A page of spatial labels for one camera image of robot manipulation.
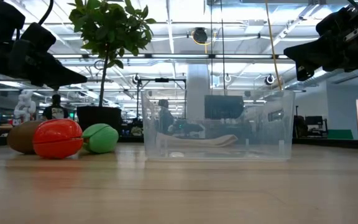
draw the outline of green toy ball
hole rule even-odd
[[[118,132],[108,124],[94,124],[82,134],[83,147],[93,153],[102,154],[114,151],[118,141]]]

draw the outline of wooden table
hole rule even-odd
[[[0,223],[358,223],[358,150],[294,146],[288,162],[45,160],[0,147]]]

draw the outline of plastic storage container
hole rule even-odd
[[[185,90],[142,92],[149,159],[291,157],[294,92],[211,90],[200,99],[186,99]]]

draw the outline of black pot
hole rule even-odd
[[[121,109],[101,106],[81,106],[77,108],[78,123],[85,131],[94,124],[108,124],[121,133]]]

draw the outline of potted plant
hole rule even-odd
[[[74,25],[74,32],[81,32],[83,49],[92,51],[103,60],[103,74],[99,96],[99,106],[86,106],[77,109],[79,123],[83,129],[96,123],[110,124],[119,128],[121,110],[117,108],[103,108],[104,81],[107,68],[124,65],[118,59],[125,51],[137,56],[139,49],[145,49],[150,43],[153,32],[149,24],[154,19],[147,19],[149,9],[134,9],[130,0],[125,0],[126,7],[109,3],[108,0],[75,0],[75,6],[70,13],[70,20]]]

